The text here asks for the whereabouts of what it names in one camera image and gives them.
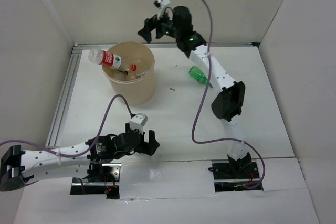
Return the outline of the blue label water bottle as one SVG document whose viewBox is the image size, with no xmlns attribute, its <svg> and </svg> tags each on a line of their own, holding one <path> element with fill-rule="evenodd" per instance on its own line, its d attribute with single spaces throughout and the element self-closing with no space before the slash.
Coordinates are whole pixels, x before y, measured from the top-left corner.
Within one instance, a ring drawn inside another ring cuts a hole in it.
<svg viewBox="0 0 336 224">
<path fill-rule="evenodd" d="M 143 59 L 136 60 L 135 65 L 136 65 L 135 75 L 137 78 L 144 76 L 150 70 L 150 66 Z"/>
</svg>

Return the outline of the black label clear bottle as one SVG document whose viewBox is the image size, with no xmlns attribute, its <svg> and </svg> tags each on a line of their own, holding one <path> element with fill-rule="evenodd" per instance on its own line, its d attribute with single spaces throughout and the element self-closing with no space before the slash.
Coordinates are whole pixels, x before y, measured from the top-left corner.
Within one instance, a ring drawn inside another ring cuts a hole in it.
<svg viewBox="0 0 336 224">
<path fill-rule="evenodd" d="M 128 72 L 116 70 L 112 75 L 112 78 L 119 81 L 127 81 Z"/>
</svg>

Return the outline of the red label bottle red cap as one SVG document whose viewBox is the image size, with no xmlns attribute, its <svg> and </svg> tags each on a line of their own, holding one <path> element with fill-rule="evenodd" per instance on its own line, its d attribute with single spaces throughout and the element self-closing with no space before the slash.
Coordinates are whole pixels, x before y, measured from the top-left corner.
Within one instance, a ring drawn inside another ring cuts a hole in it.
<svg viewBox="0 0 336 224">
<path fill-rule="evenodd" d="M 121 57 L 117 54 L 101 49 L 91 49 L 88 54 L 88 59 L 92 63 L 118 71 L 137 70 L 137 65 L 132 63 L 127 57 Z"/>
</svg>

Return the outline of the green plastic bottle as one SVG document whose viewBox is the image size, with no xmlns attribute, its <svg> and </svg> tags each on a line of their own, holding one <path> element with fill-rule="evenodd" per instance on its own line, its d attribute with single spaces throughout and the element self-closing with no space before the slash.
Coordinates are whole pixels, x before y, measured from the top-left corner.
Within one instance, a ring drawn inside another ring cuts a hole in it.
<svg viewBox="0 0 336 224">
<path fill-rule="evenodd" d="M 193 65 L 188 72 L 189 76 L 197 81 L 199 84 L 206 85 L 207 77 L 203 74 L 200 68 Z"/>
</svg>

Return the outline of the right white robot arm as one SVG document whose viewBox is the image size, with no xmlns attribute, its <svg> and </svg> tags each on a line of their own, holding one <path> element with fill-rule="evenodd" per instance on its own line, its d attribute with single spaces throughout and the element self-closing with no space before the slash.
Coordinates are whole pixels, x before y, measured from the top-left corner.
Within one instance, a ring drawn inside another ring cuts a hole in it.
<svg viewBox="0 0 336 224">
<path fill-rule="evenodd" d="M 176 39 L 178 49 L 185 53 L 188 59 L 203 72 L 207 72 L 206 88 L 196 112 L 191 137 L 192 141 L 197 144 L 214 143 L 216 140 L 199 142 L 195 139 L 196 123 L 201 113 L 210 81 L 214 81 L 212 86 L 217 92 L 217 96 L 211 104 L 212 112 L 218 119 L 226 121 L 227 125 L 230 125 L 233 118 L 241 115 L 246 87 L 242 81 L 237 82 L 232 78 L 212 56 L 208 48 L 209 44 L 193 29 L 192 16 L 189 9 L 185 6 L 178 6 L 172 9 L 172 13 L 173 17 L 169 18 L 165 8 L 163 8 L 159 14 L 147 18 L 144 21 L 144 27 L 138 31 L 138 35 L 148 43 L 152 42 L 151 32 L 153 30 L 156 31 L 157 39 L 164 35 Z"/>
</svg>

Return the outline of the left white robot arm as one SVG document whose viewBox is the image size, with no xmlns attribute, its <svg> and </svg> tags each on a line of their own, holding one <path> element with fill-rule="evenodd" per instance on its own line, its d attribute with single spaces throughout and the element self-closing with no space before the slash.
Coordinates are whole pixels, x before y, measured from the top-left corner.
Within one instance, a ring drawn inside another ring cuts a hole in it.
<svg viewBox="0 0 336 224">
<path fill-rule="evenodd" d="M 1 191 L 14 191 L 44 179 L 75 177 L 93 182 L 103 177 L 103 164 L 135 153 L 152 156 L 160 146 L 155 132 L 149 140 L 139 129 L 125 125 L 125 132 L 92 138 L 56 150 L 24 150 L 11 146 L 1 157 Z"/>
</svg>

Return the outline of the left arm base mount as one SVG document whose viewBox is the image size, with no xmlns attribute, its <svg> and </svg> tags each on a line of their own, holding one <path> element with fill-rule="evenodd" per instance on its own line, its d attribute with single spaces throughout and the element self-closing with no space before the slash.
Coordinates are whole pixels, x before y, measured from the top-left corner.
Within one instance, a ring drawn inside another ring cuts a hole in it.
<svg viewBox="0 0 336 224">
<path fill-rule="evenodd" d="M 119 199 L 121 163 L 94 164 L 89 166 L 85 178 L 73 178 L 71 195 L 105 195 Z"/>
</svg>

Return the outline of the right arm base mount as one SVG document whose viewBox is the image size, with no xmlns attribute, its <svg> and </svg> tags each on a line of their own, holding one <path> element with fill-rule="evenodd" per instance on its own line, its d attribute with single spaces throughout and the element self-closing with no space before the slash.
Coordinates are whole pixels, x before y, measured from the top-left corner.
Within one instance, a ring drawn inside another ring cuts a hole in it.
<svg viewBox="0 0 336 224">
<path fill-rule="evenodd" d="M 225 162 L 212 163 L 208 171 L 213 174 L 215 192 L 262 190 L 257 163 L 250 153 L 237 160 L 228 156 Z"/>
</svg>

